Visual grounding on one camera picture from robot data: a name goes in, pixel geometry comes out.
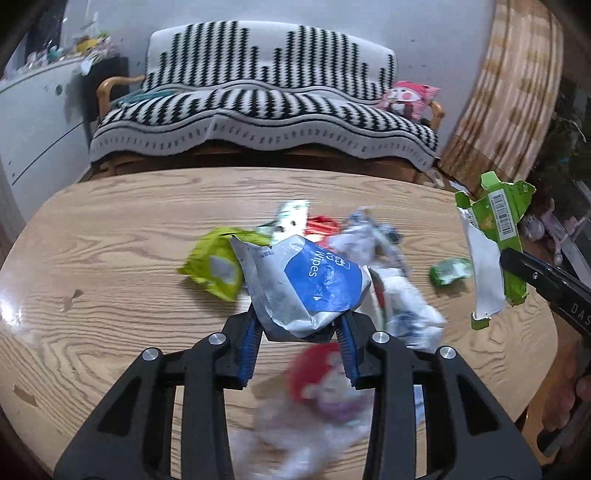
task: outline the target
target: white paper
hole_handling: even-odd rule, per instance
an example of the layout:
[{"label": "white paper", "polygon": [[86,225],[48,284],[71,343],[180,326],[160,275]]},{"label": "white paper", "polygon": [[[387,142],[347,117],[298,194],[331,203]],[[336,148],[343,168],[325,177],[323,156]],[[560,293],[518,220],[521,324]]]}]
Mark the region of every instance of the white paper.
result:
[{"label": "white paper", "polygon": [[490,318],[505,308],[505,283],[499,263],[501,252],[496,242],[489,240],[470,222],[470,214],[458,208],[468,250],[472,257],[476,285],[474,319]]}]

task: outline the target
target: black and white striped blanket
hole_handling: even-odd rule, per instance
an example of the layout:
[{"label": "black and white striped blanket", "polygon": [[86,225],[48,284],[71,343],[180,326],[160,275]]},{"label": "black and white striped blanket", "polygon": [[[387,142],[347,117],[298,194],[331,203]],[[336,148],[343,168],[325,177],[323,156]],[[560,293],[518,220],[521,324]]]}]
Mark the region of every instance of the black and white striped blanket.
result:
[{"label": "black and white striped blanket", "polygon": [[91,160],[124,150],[173,155],[219,139],[256,150],[324,144],[426,170],[437,134],[374,107],[395,80],[394,52],[320,28],[232,21],[161,30],[142,90],[179,93],[111,110]]}]

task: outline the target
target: wooden table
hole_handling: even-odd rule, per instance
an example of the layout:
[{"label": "wooden table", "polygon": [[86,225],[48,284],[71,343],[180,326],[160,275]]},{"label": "wooden table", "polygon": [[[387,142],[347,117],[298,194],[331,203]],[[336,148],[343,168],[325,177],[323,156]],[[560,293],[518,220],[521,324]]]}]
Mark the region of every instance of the wooden table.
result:
[{"label": "wooden table", "polygon": [[[488,329],[470,329],[472,282],[437,293],[435,262],[467,256],[448,192],[394,180],[311,170],[201,168],[111,177],[51,198],[18,238],[0,272],[0,403],[21,439],[52,471],[87,415],[148,346],[165,353],[219,330],[243,304],[225,303],[176,268],[215,226],[251,228],[281,202],[310,199],[311,215],[344,219],[359,206],[404,235],[412,282],[447,317],[445,342],[516,419],[556,353],[554,321],[532,294]],[[257,384],[283,371],[302,345],[261,345]],[[226,395],[228,425],[249,425],[251,386]],[[179,427],[173,432],[178,475]],[[351,448],[330,478],[361,478],[366,444]]]}]

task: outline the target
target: wooden sofa arm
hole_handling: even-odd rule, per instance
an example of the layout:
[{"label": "wooden sofa arm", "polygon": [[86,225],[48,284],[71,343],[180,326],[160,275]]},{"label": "wooden sofa arm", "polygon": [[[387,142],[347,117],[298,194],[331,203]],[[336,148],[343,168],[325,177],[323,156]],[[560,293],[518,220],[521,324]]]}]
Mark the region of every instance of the wooden sofa arm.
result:
[{"label": "wooden sofa arm", "polygon": [[99,99],[99,120],[102,120],[111,109],[111,89],[115,85],[133,85],[142,82],[145,75],[139,77],[111,77],[106,79],[96,89],[96,97]]},{"label": "wooden sofa arm", "polygon": [[445,117],[445,112],[443,111],[443,108],[441,108],[441,105],[439,105],[437,102],[431,101],[429,106],[433,112],[433,118],[431,119],[431,129],[436,132],[439,128],[439,125],[441,124],[441,120],[443,120],[443,117]]}]

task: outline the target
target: drawer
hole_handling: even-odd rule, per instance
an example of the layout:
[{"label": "drawer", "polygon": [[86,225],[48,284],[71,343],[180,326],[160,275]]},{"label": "drawer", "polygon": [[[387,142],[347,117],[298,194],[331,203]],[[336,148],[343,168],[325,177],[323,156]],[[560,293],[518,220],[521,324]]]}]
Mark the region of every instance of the drawer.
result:
[{"label": "drawer", "polygon": [[53,194],[78,181],[89,166],[86,134],[80,125],[39,156],[12,185],[25,222]]},{"label": "drawer", "polygon": [[9,182],[82,123],[79,64],[34,70],[0,89],[0,157]]}]

